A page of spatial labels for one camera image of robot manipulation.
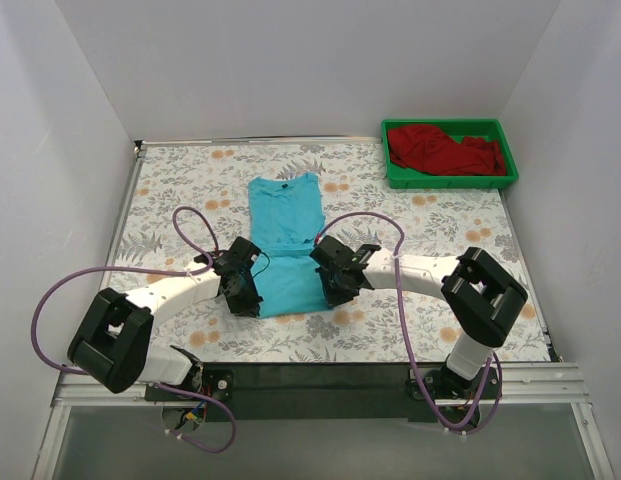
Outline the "turquoise t shirt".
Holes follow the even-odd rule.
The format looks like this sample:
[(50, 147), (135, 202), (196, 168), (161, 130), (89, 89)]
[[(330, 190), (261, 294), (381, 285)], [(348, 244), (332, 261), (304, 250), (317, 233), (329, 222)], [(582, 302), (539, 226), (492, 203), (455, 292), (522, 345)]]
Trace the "turquoise t shirt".
[(288, 180), (253, 179), (248, 186), (250, 240), (261, 256), (252, 268), (260, 318), (326, 310), (314, 240), (324, 228), (319, 179), (305, 173)]

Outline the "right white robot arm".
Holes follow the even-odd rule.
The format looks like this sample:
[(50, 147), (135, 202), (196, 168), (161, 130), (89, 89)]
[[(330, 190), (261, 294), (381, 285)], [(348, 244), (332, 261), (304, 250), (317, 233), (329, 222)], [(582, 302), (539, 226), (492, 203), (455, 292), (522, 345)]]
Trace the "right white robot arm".
[(350, 302), (362, 289), (396, 287), (448, 304), (462, 333), (445, 365), (428, 373), (426, 383), (432, 393), (449, 397), (476, 389), (484, 363), (503, 346), (528, 300), (524, 287), (477, 247), (458, 257), (399, 255), (372, 244), (354, 251), (327, 235), (310, 257), (330, 307)]

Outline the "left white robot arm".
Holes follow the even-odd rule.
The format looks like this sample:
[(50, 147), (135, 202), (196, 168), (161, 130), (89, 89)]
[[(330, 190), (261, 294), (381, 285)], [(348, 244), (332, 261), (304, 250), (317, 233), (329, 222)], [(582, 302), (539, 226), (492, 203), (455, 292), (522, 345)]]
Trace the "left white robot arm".
[(239, 237), (226, 251), (201, 254), (177, 275), (120, 293), (99, 291), (68, 348), (68, 358), (109, 391), (164, 383), (183, 400), (204, 388), (203, 362), (182, 347), (153, 345), (153, 329), (196, 304), (222, 297), (230, 312), (256, 317), (262, 297), (252, 267), (261, 250)]

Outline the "floral tablecloth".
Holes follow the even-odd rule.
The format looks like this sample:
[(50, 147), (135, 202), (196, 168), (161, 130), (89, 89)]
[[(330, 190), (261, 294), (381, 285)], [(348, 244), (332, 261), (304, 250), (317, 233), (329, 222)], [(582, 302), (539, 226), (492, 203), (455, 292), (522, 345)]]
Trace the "floral tablecloth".
[[(377, 142), (150, 146), (119, 240), (109, 285), (127, 291), (179, 270), (197, 247), (228, 246), (250, 232), (248, 185), (261, 177), (318, 176), (330, 234), (426, 256), (486, 250), (526, 281), (513, 230), (495, 190), (394, 190)], [(442, 361), (461, 332), (447, 305), (414, 293), (364, 291), (330, 311), (263, 320), (231, 315), (223, 300), (202, 302), (153, 334), (209, 362)]]

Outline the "green plastic bin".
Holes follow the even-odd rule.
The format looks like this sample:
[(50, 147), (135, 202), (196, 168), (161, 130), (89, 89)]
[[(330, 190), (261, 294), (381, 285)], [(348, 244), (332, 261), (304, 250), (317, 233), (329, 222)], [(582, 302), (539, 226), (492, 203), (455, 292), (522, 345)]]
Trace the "green plastic bin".
[(394, 189), (501, 189), (518, 179), (496, 119), (386, 119), (381, 139)]

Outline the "red t shirt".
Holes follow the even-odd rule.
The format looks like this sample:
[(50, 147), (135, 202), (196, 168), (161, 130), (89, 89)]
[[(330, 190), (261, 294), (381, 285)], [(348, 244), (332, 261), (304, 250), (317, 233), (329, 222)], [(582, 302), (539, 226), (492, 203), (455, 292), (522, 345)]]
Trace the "red t shirt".
[(454, 140), (441, 128), (414, 124), (387, 131), (390, 160), (434, 176), (505, 176), (506, 164), (497, 141), (465, 136)]

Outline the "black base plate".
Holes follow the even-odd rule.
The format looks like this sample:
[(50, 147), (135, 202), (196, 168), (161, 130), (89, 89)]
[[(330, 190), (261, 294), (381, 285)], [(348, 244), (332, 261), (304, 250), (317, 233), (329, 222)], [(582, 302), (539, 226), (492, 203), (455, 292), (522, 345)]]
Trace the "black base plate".
[(203, 384), (238, 420), (436, 421), (407, 363), (209, 363)]

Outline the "aluminium front rail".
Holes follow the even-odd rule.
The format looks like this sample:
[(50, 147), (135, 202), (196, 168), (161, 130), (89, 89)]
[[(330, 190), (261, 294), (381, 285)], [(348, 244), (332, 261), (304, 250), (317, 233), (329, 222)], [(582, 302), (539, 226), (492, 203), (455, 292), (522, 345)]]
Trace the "aluminium front rail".
[[(249, 394), (372, 394), (406, 399), (418, 388), (406, 363), (212, 363), (204, 374), (216, 385), (225, 373), (231, 378), (222, 384), (237, 401)], [(502, 374), (494, 373), (484, 387), (483, 399), (502, 392), (502, 401), (513, 404), (586, 403), (589, 393), (578, 367), (570, 363), (505, 363)], [(56, 387), (53, 402), (65, 405), (128, 405), (134, 403), (184, 403), (190, 397), (171, 394), (144, 383), (113, 394), (90, 377), (65, 375)]]

